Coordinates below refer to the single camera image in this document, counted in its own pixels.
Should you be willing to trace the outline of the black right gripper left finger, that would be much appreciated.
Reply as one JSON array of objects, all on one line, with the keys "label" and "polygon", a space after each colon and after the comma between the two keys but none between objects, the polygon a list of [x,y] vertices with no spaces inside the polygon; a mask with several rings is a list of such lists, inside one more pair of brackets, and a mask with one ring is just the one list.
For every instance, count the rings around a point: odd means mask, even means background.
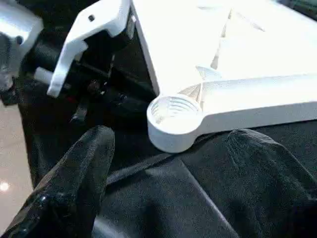
[{"label": "black right gripper left finger", "polygon": [[115,151],[106,126],[85,132],[42,178],[4,238],[90,238]]}]

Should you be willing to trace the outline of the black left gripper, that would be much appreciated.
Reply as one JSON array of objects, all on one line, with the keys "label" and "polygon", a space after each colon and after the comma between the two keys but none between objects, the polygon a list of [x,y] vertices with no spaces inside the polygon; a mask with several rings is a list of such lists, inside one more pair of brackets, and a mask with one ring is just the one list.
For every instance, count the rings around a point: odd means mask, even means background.
[{"label": "black left gripper", "polygon": [[113,38],[104,30],[86,39],[88,49],[71,64],[63,95],[96,97],[104,119],[145,119],[149,102],[139,98],[145,97],[145,84],[120,65],[121,61],[129,66],[136,62],[128,52],[136,39],[135,29],[125,29]]}]

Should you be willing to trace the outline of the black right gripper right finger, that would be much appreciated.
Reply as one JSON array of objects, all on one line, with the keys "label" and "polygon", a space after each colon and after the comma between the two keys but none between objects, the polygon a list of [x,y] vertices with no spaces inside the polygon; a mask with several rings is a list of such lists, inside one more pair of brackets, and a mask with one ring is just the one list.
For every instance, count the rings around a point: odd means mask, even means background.
[{"label": "black right gripper right finger", "polygon": [[250,129],[230,132],[233,163],[230,203],[245,238],[314,238],[317,181],[282,144]]}]

